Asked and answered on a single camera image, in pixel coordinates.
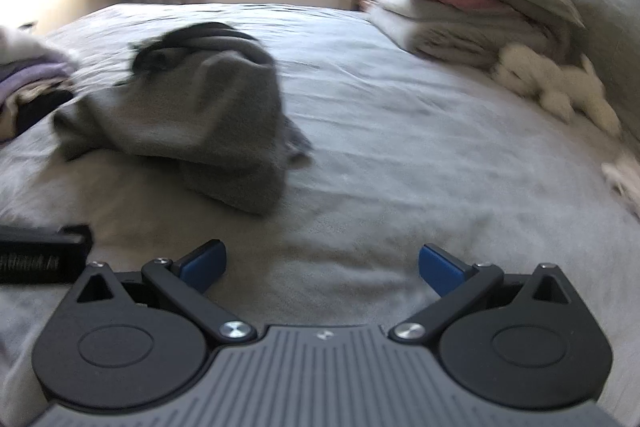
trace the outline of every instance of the bed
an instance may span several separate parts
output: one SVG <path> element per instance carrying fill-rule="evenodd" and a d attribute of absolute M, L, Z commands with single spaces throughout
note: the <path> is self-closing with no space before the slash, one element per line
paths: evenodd
<path fill-rule="evenodd" d="M 117 5 L 50 38 L 81 54 L 86 91 L 127 76 L 132 42 L 211 20 L 274 55 L 285 112 L 313 143 L 276 211 L 251 216 L 188 191 L 156 160 L 101 150 L 67 163 L 44 120 L 0 152 L 1 222 L 89 223 L 90 259 L 118 271 L 217 237 L 229 263 L 208 296 L 258 327 L 391 327 L 436 299 L 417 273 L 426 242 L 509 272 L 553 261 L 613 345 L 602 406 L 624 425 L 640 421 L 640 223 L 600 170 L 618 142 L 584 118 L 555 120 L 479 70 L 407 54 L 356 12 Z M 64 292 L 0 291 L 8 427 L 45 406 L 30 346 Z"/>

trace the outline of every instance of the black circular hinge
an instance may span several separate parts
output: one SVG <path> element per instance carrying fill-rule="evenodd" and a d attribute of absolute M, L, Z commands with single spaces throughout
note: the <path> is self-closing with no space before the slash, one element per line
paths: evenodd
<path fill-rule="evenodd" d="M 531 284 L 555 284 L 570 298 L 540 298 L 527 283 L 511 304 L 462 317 L 444 331 L 442 365 L 460 385 L 515 409 L 597 399 L 611 368 L 609 343 L 561 272 L 554 275 Z"/>
<path fill-rule="evenodd" d="M 151 406 L 203 366 L 201 331 L 180 315 L 141 307 L 108 267 L 89 267 L 33 347 L 49 399 L 73 409 L 119 412 Z"/>

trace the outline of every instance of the purple clothing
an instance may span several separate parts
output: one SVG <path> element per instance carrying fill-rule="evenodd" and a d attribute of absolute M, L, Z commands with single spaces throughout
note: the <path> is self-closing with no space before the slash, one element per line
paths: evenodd
<path fill-rule="evenodd" d="M 29 60 L 18 60 L 17 62 L 10 62 L 9 64 L 0 66 L 0 82 L 24 68 L 35 66 L 36 64 L 44 64 L 45 62 L 52 62 L 52 60 L 46 57 L 30 58 Z"/>
<path fill-rule="evenodd" d="M 57 76 L 70 76 L 73 72 L 74 67 L 71 64 L 63 64 L 61 62 L 57 64 L 36 64 L 35 66 L 24 68 L 0 82 L 0 104 L 3 104 L 9 95 L 27 84 Z"/>

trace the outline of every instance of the triangular cutout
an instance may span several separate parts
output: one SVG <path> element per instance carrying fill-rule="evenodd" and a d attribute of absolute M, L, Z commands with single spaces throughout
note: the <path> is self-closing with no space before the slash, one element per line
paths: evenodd
<path fill-rule="evenodd" d="M 107 286 L 107 281 L 102 275 L 92 275 L 82 289 L 78 302 L 105 301 L 107 299 L 113 299 L 113 293 Z"/>
<path fill-rule="evenodd" d="M 569 304 L 569 299 L 562 291 L 562 288 L 555 277 L 545 275 L 533 294 L 536 301 L 555 302 L 557 304 Z"/>

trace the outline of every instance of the silver bolt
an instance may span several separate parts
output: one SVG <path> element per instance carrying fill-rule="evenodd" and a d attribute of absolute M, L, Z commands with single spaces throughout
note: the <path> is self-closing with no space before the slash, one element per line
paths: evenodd
<path fill-rule="evenodd" d="M 424 329 L 422 324 L 417 324 L 415 322 L 405 322 L 402 324 L 398 324 L 394 328 L 394 333 L 397 337 L 405 340 L 414 341 L 424 336 L 427 331 Z"/>
<path fill-rule="evenodd" d="M 242 321 L 229 321 L 220 326 L 220 335 L 228 339 L 242 339 L 251 331 L 251 326 Z"/>

